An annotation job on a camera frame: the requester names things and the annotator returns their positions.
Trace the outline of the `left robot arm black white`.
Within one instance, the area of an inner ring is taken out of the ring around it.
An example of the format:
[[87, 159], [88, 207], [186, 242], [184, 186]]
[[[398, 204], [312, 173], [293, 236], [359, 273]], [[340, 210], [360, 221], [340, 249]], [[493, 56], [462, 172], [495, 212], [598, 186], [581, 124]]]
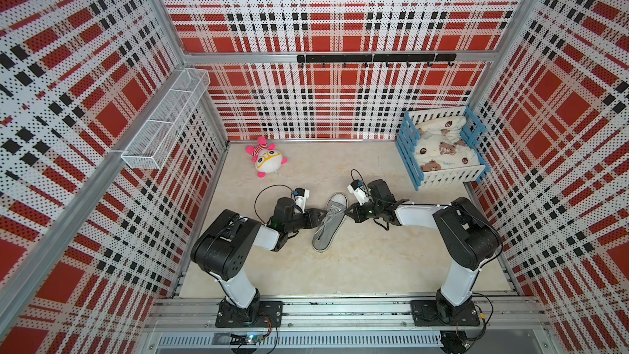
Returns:
[[273, 327], [280, 325], [275, 313], [283, 303], [262, 302], [244, 265], [253, 247], [278, 252], [299, 231], [322, 226], [327, 211], [308, 208], [306, 201], [307, 196], [299, 193], [280, 198], [267, 225], [225, 209], [193, 245], [191, 261], [217, 280], [224, 292], [216, 327], [255, 326], [262, 317]]

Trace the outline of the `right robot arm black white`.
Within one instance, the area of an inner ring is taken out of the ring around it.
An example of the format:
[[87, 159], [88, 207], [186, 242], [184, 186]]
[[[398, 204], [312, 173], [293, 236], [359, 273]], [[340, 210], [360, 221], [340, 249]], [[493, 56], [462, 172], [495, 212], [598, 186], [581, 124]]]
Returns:
[[473, 286], [482, 268], [498, 257], [502, 241], [468, 200], [457, 198], [447, 204], [397, 200], [384, 180], [365, 184], [353, 180], [347, 189], [357, 200], [345, 214], [356, 223], [381, 219], [385, 228], [419, 226], [435, 229], [450, 256], [447, 278], [434, 299], [410, 303], [414, 324], [429, 326], [480, 326], [480, 311], [473, 303]]

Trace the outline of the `grey shoelace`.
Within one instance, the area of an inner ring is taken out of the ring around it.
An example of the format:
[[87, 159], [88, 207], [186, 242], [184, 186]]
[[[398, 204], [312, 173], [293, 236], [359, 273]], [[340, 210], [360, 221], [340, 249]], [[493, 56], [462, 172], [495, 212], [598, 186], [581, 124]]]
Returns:
[[327, 215], [323, 220], [323, 225], [333, 226], [341, 224], [345, 218], [344, 211], [348, 208], [347, 203], [330, 201], [327, 206]]

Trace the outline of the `grey canvas sneaker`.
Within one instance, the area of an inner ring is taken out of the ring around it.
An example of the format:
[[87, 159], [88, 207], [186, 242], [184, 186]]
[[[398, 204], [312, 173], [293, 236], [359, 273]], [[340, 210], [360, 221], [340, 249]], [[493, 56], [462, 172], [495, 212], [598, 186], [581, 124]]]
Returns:
[[327, 213], [312, 239], [316, 252], [326, 252], [345, 220], [348, 200], [345, 193], [334, 193], [327, 203]]

